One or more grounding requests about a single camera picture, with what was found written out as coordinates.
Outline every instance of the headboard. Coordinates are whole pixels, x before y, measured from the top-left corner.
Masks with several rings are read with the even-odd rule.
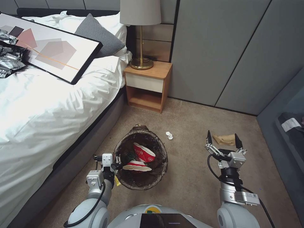
[[[37,8],[18,8],[17,16],[36,16],[43,17],[52,14],[60,14],[62,11],[67,11],[68,15],[74,16],[87,16],[89,13],[93,17],[99,16],[109,16],[117,14],[119,11],[115,10],[95,10],[95,9],[37,9]],[[136,29],[135,26],[127,26],[127,40],[126,40],[127,49],[132,52],[133,55],[136,54]]]

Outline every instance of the nightstand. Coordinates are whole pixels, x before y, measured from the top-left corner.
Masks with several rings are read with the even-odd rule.
[[[172,63],[154,61],[147,70],[128,66],[124,70],[128,104],[162,112],[168,96]]]

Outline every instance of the white duvet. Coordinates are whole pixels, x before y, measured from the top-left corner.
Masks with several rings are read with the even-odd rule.
[[[119,57],[95,59],[76,85],[34,67],[0,79],[0,228],[122,85]]]

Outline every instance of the floor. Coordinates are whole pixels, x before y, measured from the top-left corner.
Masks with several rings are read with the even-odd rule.
[[[168,171],[161,182],[147,191],[115,186],[108,207],[111,220],[122,210],[153,203],[175,208],[218,227],[216,212],[220,207],[220,183],[208,169],[208,152],[204,149],[210,130],[217,135],[238,134],[244,148],[248,149],[247,161],[240,172],[244,186],[263,200],[276,228],[301,227],[254,116],[176,99],[167,100],[162,114],[125,105],[96,154],[113,152],[118,141],[136,124],[147,125],[163,141],[168,154]],[[166,131],[173,134],[173,140],[167,139]],[[233,146],[218,146],[215,140],[214,145],[234,149]],[[216,161],[211,161],[211,167],[220,175]],[[95,163],[91,160],[30,227],[63,227],[71,211],[85,199],[86,175],[93,169]],[[246,208],[256,217],[260,227],[270,227],[261,206]]]

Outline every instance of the trash can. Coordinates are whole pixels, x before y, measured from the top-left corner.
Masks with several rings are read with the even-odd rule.
[[[133,143],[147,147],[155,153],[155,159],[146,163],[152,170],[149,172],[134,173],[130,170],[119,170],[117,178],[122,185],[132,190],[148,190],[154,187],[168,169],[166,149],[159,137],[149,131],[146,126],[135,126],[117,144],[114,154],[121,158],[123,165],[130,161],[129,154],[134,151]]]

